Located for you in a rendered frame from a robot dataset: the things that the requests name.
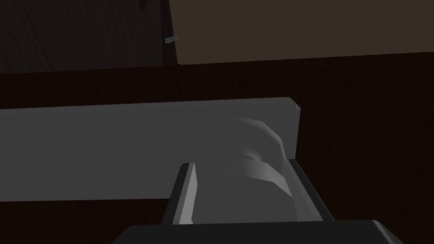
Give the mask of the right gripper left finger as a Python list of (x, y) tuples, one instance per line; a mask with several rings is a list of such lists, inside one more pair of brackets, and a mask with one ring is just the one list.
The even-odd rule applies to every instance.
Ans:
[(184, 163), (179, 169), (161, 223), (163, 225), (192, 224), (196, 193), (197, 176), (195, 164)]

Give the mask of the grey curved handle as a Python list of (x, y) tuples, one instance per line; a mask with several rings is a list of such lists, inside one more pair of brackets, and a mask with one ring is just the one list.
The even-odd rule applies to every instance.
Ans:
[(199, 148), (194, 224), (297, 220), (294, 194), (278, 171), (286, 157), (282, 140), (264, 122), (212, 120)]

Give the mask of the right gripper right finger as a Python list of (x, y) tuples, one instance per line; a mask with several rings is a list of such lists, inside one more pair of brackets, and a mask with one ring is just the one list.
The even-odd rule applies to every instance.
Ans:
[(282, 162), (281, 174), (292, 194), (297, 222), (335, 220), (295, 159)]

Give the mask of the dark wooden door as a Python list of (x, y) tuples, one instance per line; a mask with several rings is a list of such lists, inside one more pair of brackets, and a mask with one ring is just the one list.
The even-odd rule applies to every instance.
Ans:
[(0, 74), (177, 65), (169, 0), (0, 0)]

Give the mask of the grey flat panel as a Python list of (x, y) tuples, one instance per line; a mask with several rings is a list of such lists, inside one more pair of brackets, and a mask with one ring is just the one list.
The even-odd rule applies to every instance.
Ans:
[(288, 97), (0, 109), (0, 202), (167, 198), (181, 164), (245, 146), (279, 170), (300, 114)]

